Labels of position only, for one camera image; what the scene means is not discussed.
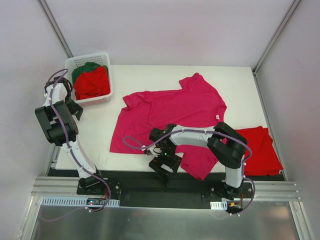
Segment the white perforated plastic basket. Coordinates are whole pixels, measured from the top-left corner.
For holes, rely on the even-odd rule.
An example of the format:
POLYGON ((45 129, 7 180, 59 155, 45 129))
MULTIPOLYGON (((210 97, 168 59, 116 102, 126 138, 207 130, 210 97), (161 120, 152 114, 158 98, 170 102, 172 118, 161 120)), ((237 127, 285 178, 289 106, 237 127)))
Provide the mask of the white perforated plastic basket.
POLYGON ((99 64, 101 66, 107 67, 108 79, 109 79, 109 85, 110 85, 110 93, 107 95, 76 100, 75 90, 73 90, 71 93, 71 97, 82 108, 110 102, 110 100, 112 99, 113 92, 114 92, 114 83, 113 83, 113 75, 112 75, 112 70, 111 70, 110 58, 106 52, 91 53, 91 54, 85 54, 85 55, 80 55, 80 56, 68 58, 65 61, 65 65, 64 65, 64 67, 66 69, 68 69, 68 73, 65 78, 68 79, 70 82, 72 82, 72 80, 73 80, 72 79, 72 72, 76 68, 84 66, 85 63, 87 63, 87 62, 91 62, 91 63, 95 63, 95 64, 99 64))

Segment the pink t shirt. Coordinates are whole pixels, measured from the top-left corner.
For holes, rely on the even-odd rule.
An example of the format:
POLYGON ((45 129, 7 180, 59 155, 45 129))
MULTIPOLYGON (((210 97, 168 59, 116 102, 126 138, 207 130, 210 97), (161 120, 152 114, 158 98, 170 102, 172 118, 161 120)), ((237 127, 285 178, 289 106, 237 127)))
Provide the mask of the pink t shirt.
POLYGON ((224 120, 227 106, 218 91, 195 73, 179 81, 177 90, 134 92, 123 97, 126 106, 121 110, 113 132, 110 152, 141 154, 123 142, 134 145, 136 139, 150 145, 153 128, 164 129, 168 124, 206 128, 224 120))

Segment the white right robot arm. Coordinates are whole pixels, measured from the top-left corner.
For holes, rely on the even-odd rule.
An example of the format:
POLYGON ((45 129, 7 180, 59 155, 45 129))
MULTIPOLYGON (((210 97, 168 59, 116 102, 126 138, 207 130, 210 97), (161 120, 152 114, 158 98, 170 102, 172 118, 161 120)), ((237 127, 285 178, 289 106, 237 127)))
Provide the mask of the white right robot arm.
POLYGON ((168 124, 165 129, 153 128, 149 138, 152 144, 144 153, 166 165, 173 160, 177 146, 209 149, 225 167, 225 193, 232 198, 242 193, 244 168, 252 150, 248 141, 225 122, 203 128, 168 124))

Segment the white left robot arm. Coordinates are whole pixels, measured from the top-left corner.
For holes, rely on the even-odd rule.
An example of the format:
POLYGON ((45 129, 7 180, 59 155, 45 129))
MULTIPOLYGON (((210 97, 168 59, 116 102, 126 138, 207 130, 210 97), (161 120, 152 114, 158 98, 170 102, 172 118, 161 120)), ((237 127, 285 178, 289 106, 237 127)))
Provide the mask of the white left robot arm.
POLYGON ((64 151, 75 165, 81 179, 98 173, 97 167, 83 150, 76 120, 83 108, 72 99, 73 86, 65 78, 68 70, 61 69, 51 75, 44 86, 45 102, 34 110, 47 141, 64 151))

